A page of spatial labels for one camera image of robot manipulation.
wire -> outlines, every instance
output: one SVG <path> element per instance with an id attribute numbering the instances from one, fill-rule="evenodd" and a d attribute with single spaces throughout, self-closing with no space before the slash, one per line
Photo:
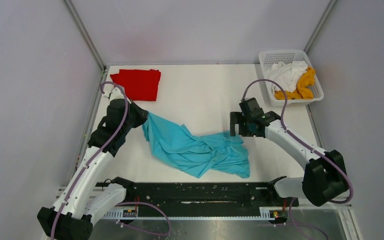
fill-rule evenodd
<path id="1" fill-rule="evenodd" d="M 165 220 L 167 221 L 168 231 L 164 232 L 164 233 L 153 232 L 153 231 L 148 231 L 148 230 L 145 230 L 145 229 L 142 229 L 142 228 L 139 228 L 139 227 L 130 226 L 128 224 L 121 223 L 122 227 L 128 227 L 130 229 L 134 229 L 134 230 L 137 230 L 137 231 L 140 231 L 140 232 L 144 232 L 144 233 L 152 234 L 152 235 L 156 235 L 156 236 L 168 236 L 170 234 L 170 232 L 172 231 L 172 223 L 170 222 L 169 217 L 161 209 L 159 209 L 158 207 L 156 207 L 156 206 L 154 206 L 152 204 L 149 204 L 147 202 L 142 202 L 142 201 L 120 202 L 119 204 L 117 204 L 115 206 L 124 206 L 124 205 L 145 205 L 145 206 L 148 206 L 148 207 L 151 207 L 151 208 L 157 210 L 161 215 L 164 216 Z"/>
<path id="2" fill-rule="evenodd" d="M 282 207 L 282 213 L 285 212 L 286 208 L 287 208 L 288 204 L 286 202 L 286 199 L 283 200 L 283 207 Z"/>
<path id="3" fill-rule="evenodd" d="M 282 125 L 282 128 L 291 136 L 293 137 L 295 140 L 297 140 L 301 145 L 303 145 L 304 147 L 306 147 L 307 149 L 311 150 L 313 153 L 317 154 L 318 156 L 320 156 L 321 158 L 323 158 L 326 162 L 328 162 L 330 165 L 332 165 L 333 168 L 335 168 L 335 170 L 337 170 L 339 172 L 339 174 L 345 179 L 346 181 L 346 184 L 348 185 L 348 188 L 349 188 L 349 196 L 343 200 L 343 201 L 336 201 L 336 200 L 330 200 L 331 203 L 334 203 L 334 204 L 346 204 L 346 203 L 349 203 L 351 201 L 351 199 L 353 199 L 353 196 L 354 196 L 354 188 L 353 188 L 353 185 L 350 181 L 350 179 L 348 178 L 348 176 L 345 174 L 344 171 L 342 171 L 342 169 L 340 169 L 335 163 L 333 163 L 328 157 L 326 157 L 324 154 L 322 154 L 321 152 L 315 150 L 312 146 L 308 145 L 307 143 L 305 143 L 303 140 L 301 140 L 301 138 L 299 138 L 298 136 L 296 136 L 293 132 L 289 131 L 286 127 L 286 124 L 285 124 L 285 120 L 284 120 L 284 113 L 285 113 L 285 109 L 286 109 L 286 105 L 288 104 L 288 97 L 286 95 L 286 92 L 285 90 L 275 81 L 272 81 L 270 79 L 258 79 L 258 80 L 255 80 L 253 82 L 251 82 L 246 88 L 245 88 L 245 92 L 243 93 L 243 96 L 242 96 L 242 100 L 245 100 L 245 96 L 247 95 L 247 92 L 248 92 L 248 89 L 250 89 L 251 85 L 255 84 L 255 83 L 258 83 L 258 82 L 270 82 L 274 85 L 276 85 L 277 87 L 279 87 L 279 89 L 282 91 L 284 97 L 285 97 L 285 103 L 283 104 L 283 108 L 282 108 L 282 112 L 280 114 L 280 123 Z"/>
<path id="4" fill-rule="evenodd" d="M 326 157 L 324 154 L 322 154 L 321 152 L 315 150 L 312 146 L 308 145 L 307 143 L 305 143 L 303 140 L 301 140 L 301 138 L 299 138 L 298 136 L 296 136 L 293 132 L 289 131 L 286 127 L 286 124 L 285 124 L 285 120 L 284 120 L 284 114 L 285 114 L 285 109 L 286 109 L 286 106 L 288 104 L 288 96 L 285 92 L 285 90 L 275 81 L 273 80 L 270 80 L 270 79 L 258 79 L 258 80 L 255 80 L 253 82 L 251 82 L 246 88 L 245 88 L 245 91 L 243 92 L 243 96 L 242 96 L 242 101 L 245 100 L 245 97 L 247 96 L 247 92 L 248 90 L 250 89 L 250 87 L 255 84 L 255 83 L 258 83 L 258 82 L 269 82 L 269 83 L 272 83 L 274 85 L 276 85 L 283 93 L 284 97 L 285 97 L 285 102 L 283 104 L 283 107 L 282 107 L 282 112 L 280 114 L 280 123 L 282 125 L 282 128 L 285 130 L 285 132 L 287 132 L 292 138 L 294 138 L 296 141 L 298 141 L 301 145 L 303 145 L 304 147 L 306 147 L 307 149 L 311 150 L 311 152 L 317 154 L 318 156 L 320 156 L 321 158 L 323 158 L 326 162 L 328 162 L 330 165 L 332 165 L 333 168 L 335 168 L 335 170 L 338 171 L 338 173 L 345 179 L 346 181 L 346 184 L 348 185 L 348 188 L 349 188 L 349 196 L 343 200 L 343 201 L 336 201 L 336 200 L 330 200 L 329 202 L 331 203 L 334 203 L 334 204 L 346 204 L 346 203 L 349 203 L 351 201 L 351 199 L 353 199 L 353 196 L 354 196 L 354 188 L 353 188 L 353 185 L 350 181 L 350 179 L 348 178 L 348 176 L 345 174 L 344 171 L 342 171 L 342 169 L 340 169 L 336 164 L 334 164 L 328 157 Z M 292 201 L 290 202 L 289 204 L 289 216 L 290 216 L 290 219 L 292 220 L 292 224 L 295 226 L 295 228 L 303 235 L 305 236 L 307 239 L 312 239 L 311 237 L 309 237 L 308 235 L 306 235 L 301 229 L 298 228 L 298 226 L 305 226 L 305 227 L 309 227 L 309 228 L 315 228 L 317 230 L 319 230 L 323 235 L 326 236 L 326 238 L 328 238 L 328 235 L 319 227 L 317 226 L 314 226 L 314 225 L 311 225 L 311 224 L 304 224 L 304 223 L 296 223 L 294 221 L 294 218 L 292 217 L 292 203 L 295 201 L 295 197 L 292 199 Z"/>
<path id="5" fill-rule="evenodd" d="M 125 106 L 128 106 L 129 105 L 129 100 L 126 96 L 126 93 L 125 91 L 123 90 L 123 88 L 112 82 L 112 81 L 105 81 L 103 83 L 101 83 L 101 85 L 99 86 L 99 89 L 100 89 L 100 92 L 102 94 L 104 94 L 104 85 L 106 84 L 111 84 L 113 86 L 115 86 L 116 88 L 118 88 L 121 93 L 123 94 L 124 96 L 124 105 Z M 85 170 L 87 168 L 89 168 L 89 164 L 91 164 L 91 162 L 104 150 L 104 148 L 107 147 L 107 145 L 116 137 L 116 135 L 119 133 L 120 129 L 122 128 L 123 124 L 125 123 L 125 120 L 126 120 L 126 117 L 127 117 L 127 113 L 128 113 L 128 107 L 125 107 L 124 108 L 124 115 L 123 115 L 123 118 L 121 119 L 121 122 L 120 122 L 120 125 L 118 125 L 117 129 L 114 131 L 114 133 L 108 138 L 108 140 L 98 149 L 98 151 L 95 152 L 94 155 L 92 155 L 92 157 L 86 162 L 85 166 L 80 170 L 80 172 L 78 173 L 78 175 L 76 176 L 76 178 L 74 179 L 73 183 L 71 184 L 70 188 L 68 189 L 68 192 L 67 194 L 65 195 L 65 198 L 64 198 L 64 201 L 61 203 L 61 206 L 59 207 L 59 210 L 58 212 L 56 213 L 56 216 L 53 220 L 53 223 L 52 223 L 52 228 L 50 230 L 50 240 L 54 240 L 55 238 L 55 229 L 57 228 L 57 222 L 58 222 L 58 219 L 60 218 L 60 215 L 61 213 L 63 212 L 63 209 L 64 209 L 64 206 L 66 206 L 66 204 L 68 204 L 68 200 L 70 198 L 70 195 L 71 193 L 73 192 L 77 182 L 79 181 L 80 177 L 83 175 L 83 173 L 85 172 Z"/>
<path id="6" fill-rule="evenodd" d="M 109 178 L 105 179 L 102 183 L 104 184 L 104 183 L 106 183 L 108 180 L 109 180 L 109 183 L 110 183 L 110 184 L 113 183 L 113 180 L 111 180 L 111 179 L 109 179 Z"/>
<path id="7" fill-rule="evenodd" d="M 323 231 L 323 229 L 321 229 L 320 227 L 317 227 L 317 226 L 312 225 L 312 224 L 295 222 L 294 218 L 292 217 L 292 203 L 294 203 L 294 201 L 296 199 L 297 199 L 296 197 L 293 197 L 292 200 L 290 201 L 288 215 L 290 217 L 290 220 L 292 221 L 292 224 L 295 226 L 295 228 L 298 230 L 298 232 L 300 234 L 302 234 L 304 237 L 306 237 L 307 239 L 314 240 L 314 238 L 305 234 L 298 226 L 305 226 L 308 228 L 314 228 L 314 229 L 317 229 L 319 232 L 321 232 L 326 237 L 326 239 L 329 239 L 328 234 L 325 231 Z"/>
<path id="8" fill-rule="evenodd" d="M 141 199 L 139 198 L 139 196 L 135 196 L 135 197 L 134 197 L 134 201 L 135 201 L 135 202 L 140 202 Z M 136 215 L 137 215 L 137 214 L 138 214 L 138 205 L 137 205 L 137 204 L 134 205 L 134 211 L 135 211 L 135 213 L 136 213 Z"/>

blue cloth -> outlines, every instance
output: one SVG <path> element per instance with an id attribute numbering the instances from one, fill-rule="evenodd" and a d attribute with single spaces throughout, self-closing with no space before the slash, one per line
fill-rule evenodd
<path id="1" fill-rule="evenodd" d="M 250 176 L 248 150 L 239 136 L 220 132 L 205 136 L 192 135 L 185 125 L 178 125 L 149 113 L 142 125 L 152 154 L 164 163 L 200 178 L 209 169 Z"/>

black bracket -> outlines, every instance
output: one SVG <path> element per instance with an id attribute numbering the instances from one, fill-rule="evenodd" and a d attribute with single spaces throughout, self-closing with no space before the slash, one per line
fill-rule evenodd
<path id="1" fill-rule="evenodd" d="M 48 237 L 51 236 L 52 224 L 56 215 L 57 212 L 53 207 L 42 207 L 37 214 L 37 219 Z M 70 212 L 67 215 L 61 214 L 56 222 L 55 239 L 87 240 L 92 234 L 93 227 L 90 215 L 83 215 L 81 219 L 76 219 L 72 218 Z"/>
<path id="2" fill-rule="evenodd" d="M 148 119 L 148 112 L 140 108 L 133 101 L 125 106 L 124 99 L 112 100 L 106 108 L 106 116 L 104 116 L 98 124 L 97 129 L 92 132 L 87 145 L 100 148 L 104 143 L 113 135 L 119 127 L 123 119 L 126 107 L 128 108 L 127 117 L 123 126 L 114 137 L 114 139 L 103 149 L 102 152 L 107 151 L 114 157 L 119 148 L 126 142 L 126 135 L 132 128 L 137 128 L 144 124 Z"/>
<path id="3" fill-rule="evenodd" d="M 265 129 L 271 122 L 281 119 L 274 111 L 264 113 L 253 97 L 239 103 L 242 112 L 230 112 L 230 136 L 236 135 L 236 124 L 242 137 L 266 137 Z"/>
<path id="4" fill-rule="evenodd" d="M 338 151 L 325 152 L 325 156 L 347 174 L 344 158 Z M 322 206 L 348 189 L 344 177 L 322 157 L 311 159 L 305 166 L 302 190 L 315 206 Z"/>

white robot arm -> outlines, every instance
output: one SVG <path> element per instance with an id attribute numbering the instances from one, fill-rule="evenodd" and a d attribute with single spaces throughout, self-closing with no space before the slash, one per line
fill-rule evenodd
<path id="1" fill-rule="evenodd" d="M 274 188 L 281 198 L 307 198 L 320 207 L 349 189 L 344 176 L 338 171 L 340 169 L 346 175 L 344 159 L 338 151 L 328 152 L 306 142 L 290 127 L 283 126 L 278 114 L 273 111 L 264 113 L 254 97 L 243 99 L 239 106 L 242 112 L 230 113 L 231 136 L 235 136 L 235 125 L 238 124 L 239 135 L 263 137 L 274 142 L 304 169 L 304 177 L 284 177 L 275 183 Z"/>
<path id="2" fill-rule="evenodd" d="M 67 188 L 51 208 L 42 207 L 37 214 L 46 235 L 64 240 L 88 239 L 96 222 L 116 204 L 124 201 L 126 189 L 122 185 L 111 183 L 88 203 L 98 177 L 126 142 L 126 135 L 148 118 L 147 111 L 122 97 L 120 89 L 114 88 L 111 91 L 106 116 L 91 134 L 85 155 Z M 117 134 L 108 142 L 115 132 Z"/>

red cloth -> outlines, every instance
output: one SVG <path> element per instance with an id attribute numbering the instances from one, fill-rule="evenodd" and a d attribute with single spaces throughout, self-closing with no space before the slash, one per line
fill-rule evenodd
<path id="1" fill-rule="evenodd" d="M 114 83 L 123 86 L 127 97 L 133 101 L 156 101 L 161 72 L 158 70 L 120 69 L 111 74 Z"/>

